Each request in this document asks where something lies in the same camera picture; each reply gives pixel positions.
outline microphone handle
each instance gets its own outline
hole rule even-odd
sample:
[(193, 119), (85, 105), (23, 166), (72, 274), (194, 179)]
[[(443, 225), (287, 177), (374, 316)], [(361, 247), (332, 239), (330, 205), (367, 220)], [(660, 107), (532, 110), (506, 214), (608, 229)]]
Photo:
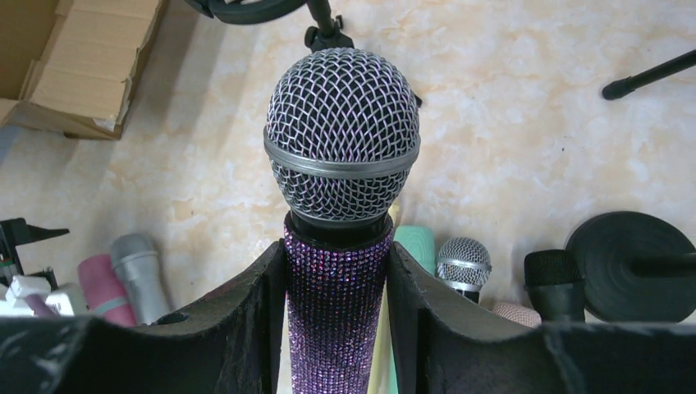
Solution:
[(584, 281), (527, 286), (532, 306), (544, 322), (584, 322)]
[(466, 290), (457, 290), (457, 292), (464, 297), (470, 299), (472, 302), (478, 304), (479, 303), (479, 293), (478, 291), (466, 291)]
[[(151, 324), (171, 310), (159, 277), (138, 275), (142, 268), (139, 263), (132, 261), (122, 264), (114, 268), (114, 272), (126, 288), (130, 306), (135, 312), (135, 320), (138, 324)], [(126, 267), (127, 264), (133, 264), (130, 270)]]
[(293, 392), (367, 392), (392, 228), (388, 215), (350, 230), (286, 216)]

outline gray microphone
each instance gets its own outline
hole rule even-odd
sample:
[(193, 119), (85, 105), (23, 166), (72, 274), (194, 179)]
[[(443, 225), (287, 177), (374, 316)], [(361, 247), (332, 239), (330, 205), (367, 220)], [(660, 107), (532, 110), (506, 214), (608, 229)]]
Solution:
[(157, 251), (148, 237), (129, 234), (115, 240), (111, 262), (139, 324), (154, 323), (172, 311), (160, 281)]
[(387, 60), (325, 49), (278, 82), (263, 137), (291, 209), (292, 390), (365, 393), (393, 239), (387, 210), (419, 152), (415, 96)]
[(473, 302), (490, 276), (491, 256), (477, 240), (452, 238), (440, 248), (437, 277)]

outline cardboard flap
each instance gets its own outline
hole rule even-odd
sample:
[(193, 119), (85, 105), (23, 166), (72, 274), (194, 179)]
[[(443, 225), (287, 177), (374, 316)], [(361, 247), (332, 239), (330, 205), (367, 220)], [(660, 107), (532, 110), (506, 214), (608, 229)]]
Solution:
[(0, 0), (0, 98), (17, 99), (53, 29), (57, 0)]
[(30, 101), (117, 121), (162, 0), (74, 0)]
[(17, 105), (17, 101), (7, 98), (0, 98), (0, 126), (5, 126), (12, 116)]

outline mint green microphone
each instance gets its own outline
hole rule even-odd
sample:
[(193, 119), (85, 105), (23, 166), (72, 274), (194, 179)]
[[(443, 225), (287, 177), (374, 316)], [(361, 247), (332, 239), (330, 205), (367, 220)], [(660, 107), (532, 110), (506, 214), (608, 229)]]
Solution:
[[(435, 237), (430, 227), (424, 226), (399, 226), (394, 233), (394, 241), (399, 242), (413, 256), (424, 270), (435, 276)], [(396, 385), (396, 366), (394, 365), (394, 351), (390, 352), (389, 363), (389, 394), (398, 394)]]

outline microphone grille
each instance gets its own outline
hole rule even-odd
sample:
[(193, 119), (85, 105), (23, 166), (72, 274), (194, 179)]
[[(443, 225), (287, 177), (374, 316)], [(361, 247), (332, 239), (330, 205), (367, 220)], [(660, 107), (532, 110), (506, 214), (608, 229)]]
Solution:
[(524, 284), (550, 286), (583, 280), (575, 257), (567, 250), (542, 250), (524, 258)]
[(440, 248), (438, 257), (453, 259), (490, 267), (491, 255), (485, 246), (471, 238), (452, 238)]
[(266, 128), (287, 152), (341, 163), (398, 158), (419, 142), (406, 78), (384, 58), (354, 48), (295, 63), (273, 92)]
[[(278, 82), (265, 139), (283, 154), (326, 163), (414, 160), (420, 144), (415, 95), (382, 57), (354, 48), (318, 51)], [(386, 213), (413, 163), (378, 175), (356, 169), (347, 176), (320, 176), (283, 165), (274, 154), (269, 153), (273, 175), (287, 203), (305, 220), (327, 227), (353, 226)]]
[(525, 308), (522, 305), (509, 302), (498, 302), (493, 306), (492, 312), (502, 318), (527, 327), (537, 327), (542, 323), (542, 317), (534, 309)]
[(491, 276), (491, 256), (477, 240), (452, 238), (440, 248), (437, 276), (459, 290), (479, 291)]

